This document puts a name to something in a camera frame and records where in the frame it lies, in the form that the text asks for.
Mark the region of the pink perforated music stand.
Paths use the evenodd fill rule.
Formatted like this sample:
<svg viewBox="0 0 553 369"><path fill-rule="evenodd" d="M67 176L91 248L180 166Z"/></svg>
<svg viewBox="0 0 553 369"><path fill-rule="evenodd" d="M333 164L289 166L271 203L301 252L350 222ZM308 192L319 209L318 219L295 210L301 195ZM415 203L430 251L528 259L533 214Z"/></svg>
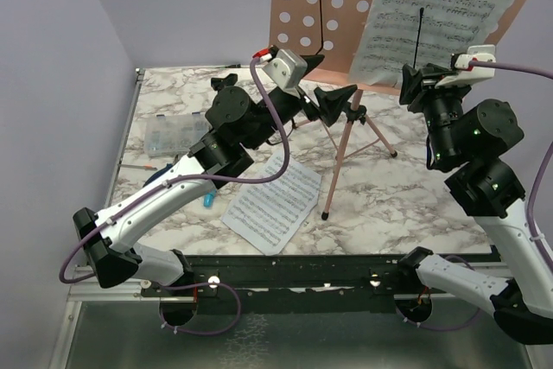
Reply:
<svg viewBox="0 0 553 369"><path fill-rule="evenodd" d="M324 54L309 80L345 86L372 0L271 0L269 42Z"/></svg>

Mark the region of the sheet music page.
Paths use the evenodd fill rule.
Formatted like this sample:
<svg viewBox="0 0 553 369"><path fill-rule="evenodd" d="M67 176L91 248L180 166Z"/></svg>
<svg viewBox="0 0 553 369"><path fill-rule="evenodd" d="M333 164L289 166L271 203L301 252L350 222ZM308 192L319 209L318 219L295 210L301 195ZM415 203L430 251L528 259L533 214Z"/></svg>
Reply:
<svg viewBox="0 0 553 369"><path fill-rule="evenodd" d="M321 175L291 159L278 179L242 185L221 220L265 256L280 253L316 206Z"/></svg>
<svg viewBox="0 0 553 369"><path fill-rule="evenodd" d="M497 44L526 0L371 0L348 79L398 86L405 64L447 67L450 56Z"/></svg>

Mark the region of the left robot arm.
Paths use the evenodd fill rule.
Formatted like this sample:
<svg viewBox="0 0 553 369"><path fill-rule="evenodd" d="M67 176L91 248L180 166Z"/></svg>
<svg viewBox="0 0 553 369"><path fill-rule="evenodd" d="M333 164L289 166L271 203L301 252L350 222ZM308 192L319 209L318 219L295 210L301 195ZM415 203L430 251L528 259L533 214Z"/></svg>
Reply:
<svg viewBox="0 0 553 369"><path fill-rule="evenodd" d="M276 85L270 92L259 86L259 102L237 85L237 74L213 78L216 95L205 114L210 129L185 156L118 204L97 212L83 207L73 215L79 248L101 288L139 278L158 283L175 296L188 290L193 271L185 256L178 250L141 245L139 239L189 202L228 182L256 185L283 175L290 159L284 125L303 112L309 120L320 119L330 126L358 89L355 85L328 92L315 88L315 98L310 99L299 83L323 60L321 54L297 55L276 47L256 53L250 66L262 64ZM244 178L242 174L253 164L250 150L275 133L280 134L284 151L281 168L270 176Z"/></svg>

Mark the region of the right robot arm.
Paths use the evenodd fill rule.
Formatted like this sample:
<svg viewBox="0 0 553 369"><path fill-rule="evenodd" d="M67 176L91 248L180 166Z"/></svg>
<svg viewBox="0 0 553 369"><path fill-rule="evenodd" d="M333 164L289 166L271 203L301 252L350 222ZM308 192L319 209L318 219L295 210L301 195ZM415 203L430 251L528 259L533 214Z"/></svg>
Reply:
<svg viewBox="0 0 553 369"><path fill-rule="evenodd" d="M469 81L435 64L405 64L402 78L400 104L423 114L427 125L427 168L449 175L445 184L454 200L485 231L512 275L487 276L417 247L399 261L398 285L447 292L488 313L513 340L551 344L552 250L526 212L523 185L500 159L524 137L512 108L485 99L463 111Z"/></svg>

